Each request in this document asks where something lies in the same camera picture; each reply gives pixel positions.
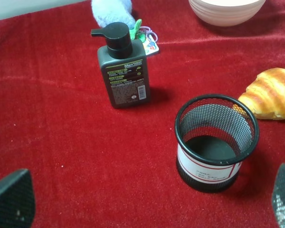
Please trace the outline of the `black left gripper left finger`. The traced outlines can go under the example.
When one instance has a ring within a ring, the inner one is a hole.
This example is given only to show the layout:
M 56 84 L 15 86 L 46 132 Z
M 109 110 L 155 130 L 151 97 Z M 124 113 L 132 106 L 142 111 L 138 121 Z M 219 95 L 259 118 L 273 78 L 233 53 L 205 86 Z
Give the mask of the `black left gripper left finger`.
M 0 179 L 0 228 L 30 228 L 35 214 L 30 171 L 18 169 Z

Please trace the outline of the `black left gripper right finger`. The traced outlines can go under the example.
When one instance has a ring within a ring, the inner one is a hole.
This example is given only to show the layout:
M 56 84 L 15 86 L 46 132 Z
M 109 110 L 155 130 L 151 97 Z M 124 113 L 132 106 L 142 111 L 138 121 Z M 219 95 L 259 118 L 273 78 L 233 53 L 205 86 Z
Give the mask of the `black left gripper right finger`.
M 277 171 L 271 201 L 278 226 L 285 228 L 285 163 Z

